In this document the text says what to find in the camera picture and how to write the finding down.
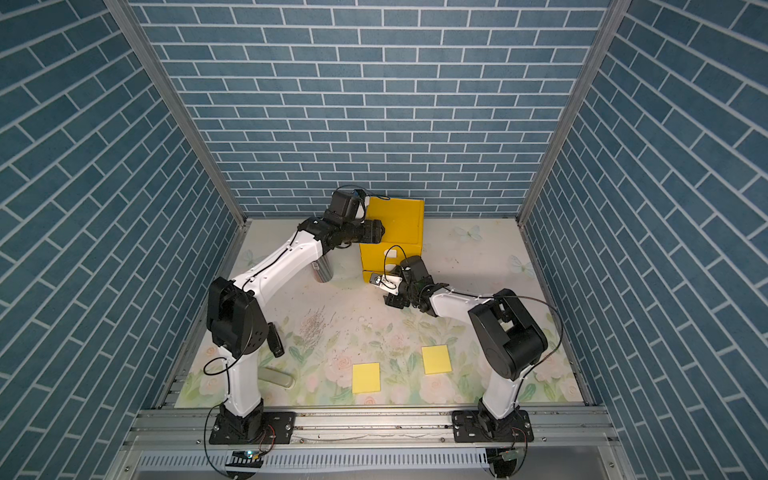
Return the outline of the yellow sticky pad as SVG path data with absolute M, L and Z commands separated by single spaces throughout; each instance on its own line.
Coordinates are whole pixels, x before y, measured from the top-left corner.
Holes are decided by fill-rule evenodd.
M 355 364 L 352 370 L 352 392 L 355 395 L 377 393 L 381 390 L 380 364 Z
M 449 350 L 446 345 L 423 347 L 422 361 L 426 375 L 445 374 L 452 371 Z

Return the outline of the grey green case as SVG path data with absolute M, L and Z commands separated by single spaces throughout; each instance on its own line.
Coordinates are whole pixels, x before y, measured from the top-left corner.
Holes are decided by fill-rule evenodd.
M 258 375 L 260 380 L 278 385 L 285 389 L 290 389 L 295 384 L 295 379 L 292 375 L 269 367 L 260 367 Z

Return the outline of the pen tube blue lid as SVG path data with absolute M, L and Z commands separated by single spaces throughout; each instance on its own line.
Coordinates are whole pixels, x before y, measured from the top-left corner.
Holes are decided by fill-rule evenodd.
M 334 271 L 331 262 L 326 256 L 321 256 L 319 259 L 313 261 L 311 267 L 317 282 L 327 283 L 332 280 Z

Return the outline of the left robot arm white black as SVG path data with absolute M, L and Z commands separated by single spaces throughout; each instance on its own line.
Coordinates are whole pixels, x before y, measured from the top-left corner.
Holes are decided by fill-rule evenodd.
M 257 380 L 249 376 L 256 353 L 267 340 L 268 301 L 311 263 L 343 245 L 379 244 L 385 228 L 379 220 L 353 220 L 340 225 L 309 218 L 281 247 L 250 270 L 232 279 L 219 277 L 209 288 L 206 327 L 228 378 L 223 410 L 244 419 L 262 408 Z

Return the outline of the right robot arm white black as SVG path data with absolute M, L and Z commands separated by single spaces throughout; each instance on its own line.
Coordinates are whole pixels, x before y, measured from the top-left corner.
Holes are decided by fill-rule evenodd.
M 524 378 L 549 347 L 543 330 L 519 296 L 510 289 L 492 295 L 461 292 L 430 278 L 407 281 L 373 275 L 369 283 L 385 291 L 385 303 L 394 308 L 415 307 L 433 317 L 463 321 L 472 326 L 486 362 L 492 369 L 481 404 L 502 420 L 519 407 Z

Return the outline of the yellow drawer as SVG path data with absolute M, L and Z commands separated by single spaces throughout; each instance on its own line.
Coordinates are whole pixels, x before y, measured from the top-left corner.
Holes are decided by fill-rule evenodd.
M 391 272 L 395 265 L 399 265 L 406 258 L 420 256 L 422 249 L 421 243 L 361 244 L 362 269 L 364 272 L 373 273 Z

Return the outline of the yellow drawer cabinet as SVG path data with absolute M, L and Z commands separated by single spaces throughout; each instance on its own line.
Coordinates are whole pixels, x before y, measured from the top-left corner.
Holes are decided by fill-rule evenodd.
M 367 207 L 367 220 L 380 220 L 384 226 L 381 241 L 423 245 L 425 202 L 423 200 L 373 197 Z M 368 283 L 373 272 L 364 272 Z

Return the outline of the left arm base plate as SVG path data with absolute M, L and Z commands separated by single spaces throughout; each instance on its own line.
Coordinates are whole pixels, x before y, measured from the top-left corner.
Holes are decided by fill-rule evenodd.
M 213 445 L 289 444 L 296 421 L 291 411 L 255 411 L 239 417 L 222 408 L 208 438 Z

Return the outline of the aluminium mounting rail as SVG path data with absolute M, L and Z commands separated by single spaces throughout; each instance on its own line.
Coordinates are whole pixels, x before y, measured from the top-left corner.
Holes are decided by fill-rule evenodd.
M 244 448 L 206 409 L 144 410 L 127 436 L 129 446 L 184 449 L 213 445 Z M 528 406 L 490 434 L 478 413 L 459 407 L 349 407 L 269 409 L 255 446 L 433 447 L 612 446 L 619 441 L 602 407 Z

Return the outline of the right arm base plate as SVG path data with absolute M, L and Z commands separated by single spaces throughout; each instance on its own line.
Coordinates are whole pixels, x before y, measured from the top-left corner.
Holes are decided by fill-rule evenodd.
M 488 411 L 454 410 L 450 415 L 456 443 L 531 443 L 534 433 L 528 412 L 515 409 L 503 419 Z

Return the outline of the black stapler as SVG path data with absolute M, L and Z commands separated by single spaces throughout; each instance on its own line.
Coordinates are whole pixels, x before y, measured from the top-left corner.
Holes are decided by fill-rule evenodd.
M 280 337 L 280 333 L 273 322 L 268 324 L 267 344 L 269 350 L 275 358 L 280 358 L 285 354 L 285 349 Z

